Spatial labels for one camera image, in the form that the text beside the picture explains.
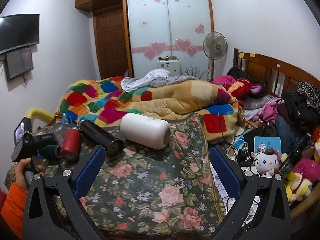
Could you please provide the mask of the orange sleeved left forearm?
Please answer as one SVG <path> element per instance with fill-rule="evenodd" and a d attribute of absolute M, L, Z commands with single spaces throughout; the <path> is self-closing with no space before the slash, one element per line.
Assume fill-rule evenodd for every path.
<path fill-rule="evenodd" d="M 1 209 L 4 221 L 18 239 L 23 238 L 23 215 L 26 198 L 27 192 L 17 183 L 13 183 Z"/>

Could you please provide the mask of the left hand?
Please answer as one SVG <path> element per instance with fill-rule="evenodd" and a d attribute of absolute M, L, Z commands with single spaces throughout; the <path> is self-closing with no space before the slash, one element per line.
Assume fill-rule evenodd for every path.
<path fill-rule="evenodd" d="M 25 192 L 28 192 L 29 186 L 24 176 L 25 168 L 31 163 L 32 159 L 21 159 L 18 163 L 15 165 L 15 180 L 16 184 Z M 43 166 L 43 160 L 38 159 L 38 166 L 37 169 L 39 170 L 39 173 L 41 176 L 45 177 L 44 174 L 44 166 Z"/>

